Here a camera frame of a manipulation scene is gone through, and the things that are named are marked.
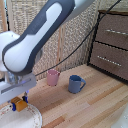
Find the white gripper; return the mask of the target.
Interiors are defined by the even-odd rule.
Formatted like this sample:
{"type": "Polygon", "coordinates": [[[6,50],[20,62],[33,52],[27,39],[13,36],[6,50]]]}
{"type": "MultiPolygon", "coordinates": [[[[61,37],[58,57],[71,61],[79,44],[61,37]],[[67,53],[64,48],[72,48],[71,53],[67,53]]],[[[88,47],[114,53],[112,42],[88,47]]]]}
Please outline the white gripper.
{"type": "MultiPolygon", "coordinates": [[[[0,82],[0,104],[3,104],[14,97],[28,91],[36,85],[36,78],[33,73],[25,76],[16,76],[10,72],[5,73],[5,80],[0,82]]],[[[23,101],[28,103],[28,96],[25,93],[22,96],[23,101]]],[[[12,104],[12,110],[16,111],[15,103],[12,104]]]]}

